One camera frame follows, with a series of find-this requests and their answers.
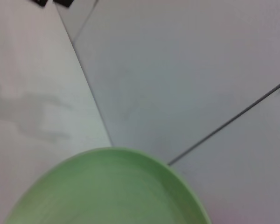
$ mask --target green plate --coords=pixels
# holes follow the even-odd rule
[[[6,224],[210,224],[166,165],[124,148],[79,154],[44,175]]]

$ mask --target green bowl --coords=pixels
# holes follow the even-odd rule
[[[6,224],[210,224],[166,165],[129,149],[79,154],[44,175]]]

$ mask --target green plastic dish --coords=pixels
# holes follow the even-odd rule
[[[166,165],[129,149],[79,154],[49,171],[6,224],[210,224],[196,196]]]

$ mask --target black object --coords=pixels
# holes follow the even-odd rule
[[[34,1],[36,4],[38,4],[41,7],[45,7],[45,5],[48,2],[48,0],[32,0],[32,1]]]
[[[74,0],[53,0],[53,2],[56,2],[62,6],[65,6],[67,8],[70,7],[70,5],[73,3]]]

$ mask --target white surface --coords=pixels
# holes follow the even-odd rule
[[[213,224],[280,224],[280,93],[174,166]]]
[[[109,145],[56,7],[0,0],[0,224],[44,172]]]
[[[57,10],[63,20],[66,31],[72,41],[86,21],[95,0],[74,0],[70,8],[57,5]]]
[[[75,48],[113,143],[169,161],[280,83],[262,2],[100,0]]]

